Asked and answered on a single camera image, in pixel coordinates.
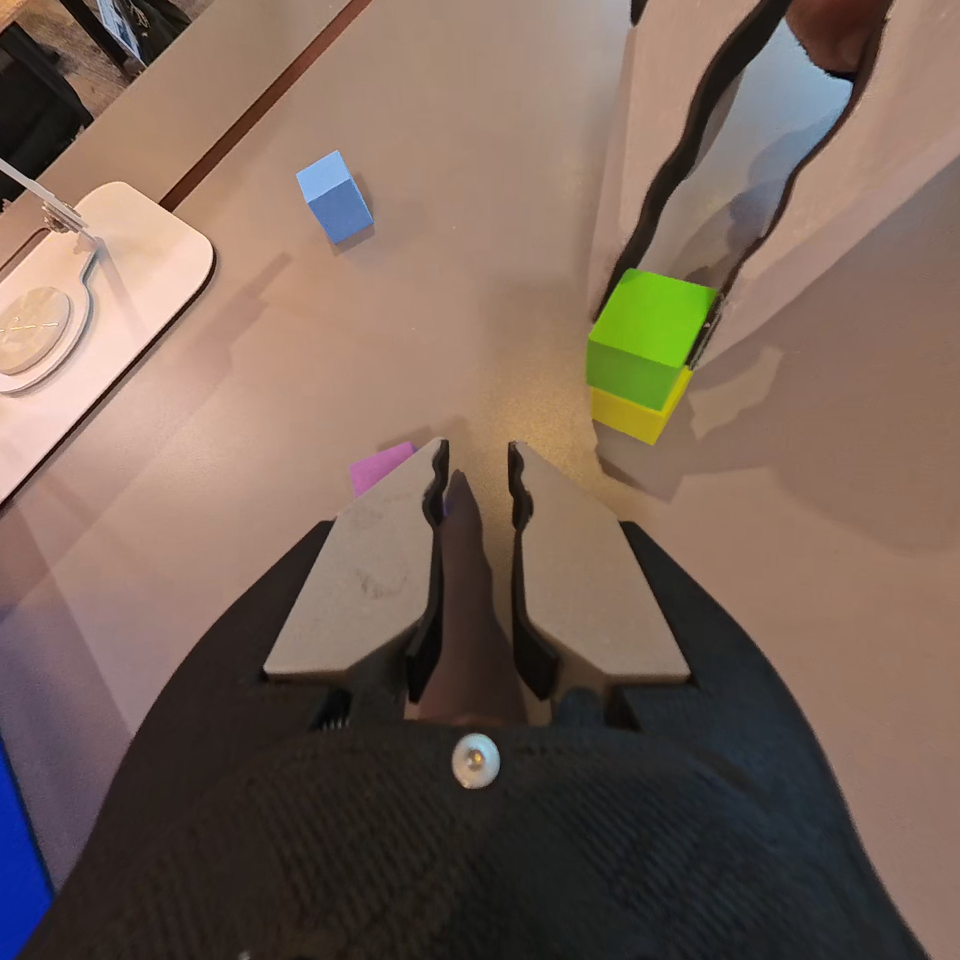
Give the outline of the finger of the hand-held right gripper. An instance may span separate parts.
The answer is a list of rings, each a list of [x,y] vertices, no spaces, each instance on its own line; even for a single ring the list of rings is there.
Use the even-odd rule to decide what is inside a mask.
[[[721,288],[690,369],[772,319],[958,153],[959,3],[893,2],[840,117]]]
[[[788,8],[786,1],[631,3],[587,273],[592,318],[642,262],[715,109]]]

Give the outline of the person's right hand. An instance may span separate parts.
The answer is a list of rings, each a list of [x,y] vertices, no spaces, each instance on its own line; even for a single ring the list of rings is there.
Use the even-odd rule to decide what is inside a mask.
[[[840,79],[856,76],[884,1],[793,1],[785,21],[810,62]]]

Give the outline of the yellow foam cube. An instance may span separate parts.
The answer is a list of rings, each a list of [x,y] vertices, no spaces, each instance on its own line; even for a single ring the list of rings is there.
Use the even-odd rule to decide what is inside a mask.
[[[684,367],[659,409],[642,406],[605,390],[591,387],[591,417],[599,425],[653,446],[683,398],[691,377],[692,370]]]

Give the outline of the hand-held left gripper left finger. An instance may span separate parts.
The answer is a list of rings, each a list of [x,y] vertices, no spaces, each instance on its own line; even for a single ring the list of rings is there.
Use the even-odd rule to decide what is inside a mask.
[[[433,438],[334,520],[263,670],[357,690],[385,671],[421,701],[442,649],[440,526],[450,443]]]

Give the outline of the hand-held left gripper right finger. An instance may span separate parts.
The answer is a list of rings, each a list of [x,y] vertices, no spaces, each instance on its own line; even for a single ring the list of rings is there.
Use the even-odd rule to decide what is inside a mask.
[[[541,702],[676,686],[690,666],[617,516],[522,440],[509,444],[512,651]]]

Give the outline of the dark bulky object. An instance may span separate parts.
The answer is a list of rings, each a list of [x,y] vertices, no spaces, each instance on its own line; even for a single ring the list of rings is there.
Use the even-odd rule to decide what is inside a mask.
[[[59,56],[11,24],[1,33],[1,157],[36,180],[93,123]]]

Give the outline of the blue foam cube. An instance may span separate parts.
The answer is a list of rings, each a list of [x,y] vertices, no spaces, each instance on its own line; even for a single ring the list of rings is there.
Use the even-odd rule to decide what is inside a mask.
[[[375,225],[360,187],[340,150],[333,150],[295,174],[308,209],[330,244],[339,246]]]

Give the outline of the white document stand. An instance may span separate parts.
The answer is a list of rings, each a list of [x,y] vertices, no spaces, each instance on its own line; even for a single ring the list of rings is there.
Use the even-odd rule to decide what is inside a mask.
[[[6,160],[46,234],[1,283],[5,508],[211,281],[210,240],[120,181],[75,204]]]

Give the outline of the purple foam cube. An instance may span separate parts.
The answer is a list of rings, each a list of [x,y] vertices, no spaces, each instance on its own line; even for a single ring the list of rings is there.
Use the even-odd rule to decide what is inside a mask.
[[[411,458],[418,448],[407,440],[379,450],[349,466],[349,478],[354,498],[361,498],[372,487]]]

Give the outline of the green foam cube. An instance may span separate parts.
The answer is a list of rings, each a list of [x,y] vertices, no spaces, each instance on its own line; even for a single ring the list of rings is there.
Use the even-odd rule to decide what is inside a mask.
[[[586,384],[662,410],[717,296],[711,286],[626,270],[589,333]]]

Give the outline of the blue plastic bin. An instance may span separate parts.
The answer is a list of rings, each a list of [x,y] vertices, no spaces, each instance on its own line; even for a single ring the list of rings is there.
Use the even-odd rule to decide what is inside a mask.
[[[1,958],[18,957],[53,900],[18,781],[1,745]]]

